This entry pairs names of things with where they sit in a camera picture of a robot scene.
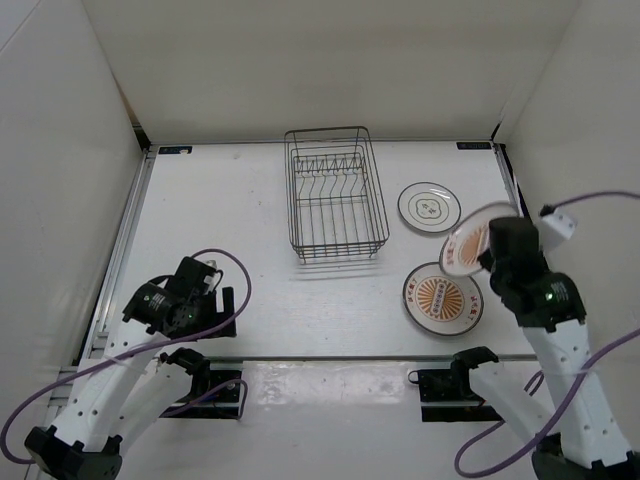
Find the black patterned white plate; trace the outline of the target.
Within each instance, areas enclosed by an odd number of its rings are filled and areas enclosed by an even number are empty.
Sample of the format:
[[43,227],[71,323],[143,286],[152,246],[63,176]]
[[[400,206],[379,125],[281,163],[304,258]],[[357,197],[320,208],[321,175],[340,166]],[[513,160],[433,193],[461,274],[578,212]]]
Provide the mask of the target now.
[[409,228],[429,235],[449,232],[462,214],[456,195],[433,182],[417,182],[405,187],[398,197],[397,207]]

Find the red patterned plate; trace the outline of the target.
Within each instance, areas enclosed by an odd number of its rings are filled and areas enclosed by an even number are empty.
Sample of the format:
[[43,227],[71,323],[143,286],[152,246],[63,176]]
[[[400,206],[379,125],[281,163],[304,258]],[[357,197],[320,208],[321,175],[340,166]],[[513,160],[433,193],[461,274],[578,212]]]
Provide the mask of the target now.
[[518,216],[518,209],[507,202],[490,203],[467,215],[446,238],[439,257],[440,269],[451,277],[480,272],[483,267],[478,257],[489,248],[489,222]]
[[475,280],[447,276],[437,262],[414,268],[402,288],[411,320],[427,333],[456,337],[473,330],[482,318],[484,298]]

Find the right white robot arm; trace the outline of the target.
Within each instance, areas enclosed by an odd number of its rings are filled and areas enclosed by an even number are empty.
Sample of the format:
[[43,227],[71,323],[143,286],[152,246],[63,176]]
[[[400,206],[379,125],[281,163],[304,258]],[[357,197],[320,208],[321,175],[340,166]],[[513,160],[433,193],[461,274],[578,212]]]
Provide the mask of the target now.
[[636,479],[639,454],[614,418],[595,364],[615,348],[638,337],[638,331],[601,350],[589,347],[586,311],[573,281],[550,271],[541,252],[523,255],[487,249],[479,257],[490,273],[490,285],[511,311],[539,361],[553,410],[499,370],[497,355],[474,347],[454,355],[449,387],[460,399],[477,395],[489,402],[502,423],[523,441],[498,464],[466,471],[462,456],[454,469],[466,479],[494,475],[531,457],[539,479]]

